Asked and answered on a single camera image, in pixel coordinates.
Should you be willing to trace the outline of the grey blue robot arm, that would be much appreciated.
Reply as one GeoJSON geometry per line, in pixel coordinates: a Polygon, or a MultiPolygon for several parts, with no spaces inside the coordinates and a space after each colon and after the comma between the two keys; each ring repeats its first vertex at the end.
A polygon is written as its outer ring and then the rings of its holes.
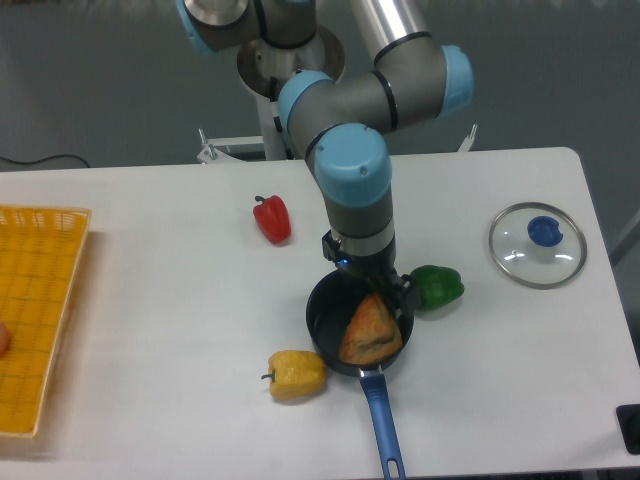
{"type": "Polygon", "coordinates": [[[464,108],[474,76],[465,53],[431,36],[414,1],[351,5],[373,68],[343,81],[344,52],[312,1],[180,1],[192,43],[238,51],[245,86],[262,99],[268,153],[300,155],[325,201],[327,260],[378,291],[395,314],[420,303],[394,267],[391,163],[384,135],[464,108]]]}

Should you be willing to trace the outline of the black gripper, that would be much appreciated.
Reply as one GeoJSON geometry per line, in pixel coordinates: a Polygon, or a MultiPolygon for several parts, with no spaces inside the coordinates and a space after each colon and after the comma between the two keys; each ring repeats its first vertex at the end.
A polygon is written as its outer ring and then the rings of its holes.
{"type": "Polygon", "coordinates": [[[347,276],[367,283],[391,316],[413,315],[421,306],[421,292],[411,275],[395,269],[395,230],[383,229],[369,237],[354,238],[329,230],[321,240],[324,257],[347,276]]]}

